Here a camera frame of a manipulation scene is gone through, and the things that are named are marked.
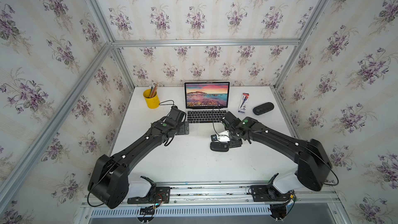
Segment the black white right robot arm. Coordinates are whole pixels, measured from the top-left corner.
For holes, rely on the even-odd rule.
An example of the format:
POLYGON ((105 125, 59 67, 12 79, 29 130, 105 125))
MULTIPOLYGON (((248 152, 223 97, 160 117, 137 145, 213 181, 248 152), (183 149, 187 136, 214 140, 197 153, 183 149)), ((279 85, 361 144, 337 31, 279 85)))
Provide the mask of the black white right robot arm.
POLYGON ((297 164, 297 168, 273 177, 271 188, 278 193, 286 194, 303 187, 320 191, 332 172, 326 151, 317 140, 299 140, 275 131, 254 118, 240 120, 231 112, 227 112, 220 120, 231 140, 258 142, 297 164))

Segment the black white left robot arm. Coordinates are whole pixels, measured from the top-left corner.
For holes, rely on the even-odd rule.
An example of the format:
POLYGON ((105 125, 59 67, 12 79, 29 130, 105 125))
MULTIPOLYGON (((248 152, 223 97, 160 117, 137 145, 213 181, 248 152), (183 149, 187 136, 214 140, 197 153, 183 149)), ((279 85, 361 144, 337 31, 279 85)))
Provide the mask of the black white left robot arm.
POLYGON ((100 156, 88 184, 88 195, 97 197, 110 209, 116 208, 129 191, 129 175, 134 167, 152 150, 169 145, 184 124, 186 113, 176 106, 160 120, 151 124, 147 132, 120 152, 100 156))

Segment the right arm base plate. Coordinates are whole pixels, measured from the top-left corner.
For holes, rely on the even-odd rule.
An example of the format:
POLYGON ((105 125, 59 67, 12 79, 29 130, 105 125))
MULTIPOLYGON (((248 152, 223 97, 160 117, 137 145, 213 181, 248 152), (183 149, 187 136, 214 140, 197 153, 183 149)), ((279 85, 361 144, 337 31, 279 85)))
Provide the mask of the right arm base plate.
POLYGON ((275 187, 268 185, 252 185, 248 193, 254 202, 289 202, 294 198, 292 192, 280 193, 275 187))

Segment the black wireless mouse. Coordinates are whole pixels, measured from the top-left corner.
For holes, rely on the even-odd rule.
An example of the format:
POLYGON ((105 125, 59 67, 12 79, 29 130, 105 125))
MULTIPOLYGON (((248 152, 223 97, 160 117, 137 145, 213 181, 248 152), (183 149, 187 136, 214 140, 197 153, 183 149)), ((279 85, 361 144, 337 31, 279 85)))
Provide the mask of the black wireless mouse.
POLYGON ((225 142, 211 142, 210 149, 215 152, 228 152, 229 144, 225 142))

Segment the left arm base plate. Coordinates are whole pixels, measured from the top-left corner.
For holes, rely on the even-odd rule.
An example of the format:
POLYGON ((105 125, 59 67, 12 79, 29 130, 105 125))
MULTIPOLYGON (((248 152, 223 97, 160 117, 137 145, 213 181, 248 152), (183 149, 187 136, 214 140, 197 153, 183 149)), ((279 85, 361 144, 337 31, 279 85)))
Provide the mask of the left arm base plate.
POLYGON ((143 198, 129 198, 128 204, 161 204, 169 203, 171 187, 156 187, 151 189, 148 194, 143 198))

